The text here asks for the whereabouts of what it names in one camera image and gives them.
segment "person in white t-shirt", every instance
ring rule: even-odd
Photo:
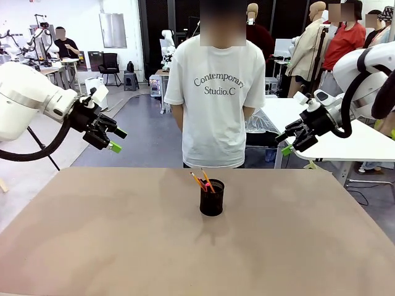
[[[244,167],[244,121],[264,106],[265,58],[245,40],[245,7],[231,5],[237,1],[208,1],[201,35],[172,58],[165,102],[182,132],[185,168]],[[242,32],[243,46],[233,46]]]

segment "dark red shirt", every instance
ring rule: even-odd
[[[258,24],[247,25],[246,38],[260,48],[265,59],[274,53],[274,40],[265,27]]]
[[[323,63],[323,68],[325,70],[333,70],[333,67],[340,58],[364,46],[366,29],[360,23],[357,22],[348,31],[346,31],[345,28],[345,24],[341,25],[329,44]]]

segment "pencil holder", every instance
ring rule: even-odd
[[[225,185],[216,179],[210,179],[210,183],[214,188],[215,193],[210,187],[207,187],[207,192],[200,189],[200,212],[206,216],[218,216],[223,210],[223,190]]]

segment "black and white cap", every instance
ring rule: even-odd
[[[387,23],[390,23],[393,21],[393,15],[394,15],[394,7],[393,6],[387,6],[384,8],[384,11],[377,16],[379,20],[383,20]]]

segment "floor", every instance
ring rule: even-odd
[[[106,115],[110,117],[114,117],[130,97],[149,93],[147,84],[140,84],[140,89],[137,92],[124,92],[123,87],[117,88],[116,86],[109,86],[108,88],[109,111],[106,112]],[[44,144],[50,143],[60,128],[59,123],[42,114],[37,114],[30,126]],[[67,168],[87,146],[88,144],[82,140],[82,134],[71,130],[62,145],[52,154],[52,157],[60,168]],[[16,141],[0,142],[0,149],[15,153],[30,153],[37,151],[39,148],[26,131]],[[113,154],[108,150],[105,152],[107,155]],[[0,178],[9,188],[9,192],[6,194],[0,190],[0,232],[56,173],[57,170],[48,158],[34,162],[9,162],[0,159]]]
[[[166,167],[181,168],[181,133],[171,114],[159,113],[159,101],[148,95],[131,98],[123,109],[114,117],[119,126],[128,131],[125,140],[111,136],[111,139],[124,146],[120,154],[109,154],[89,146],[76,159],[73,166],[86,167]],[[283,160],[283,167],[302,168],[307,161],[295,155]],[[334,171],[330,162],[320,163],[322,168]],[[247,149],[246,167],[273,168],[273,163],[265,162],[263,149]],[[352,172],[353,179],[395,181],[393,170],[383,170],[381,176],[359,176]],[[392,193],[387,186],[378,186],[360,190],[369,201],[364,207],[367,213],[378,223],[388,237],[395,243],[395,204]],[[351,193],[361,203],[365,200],[358,193]]]

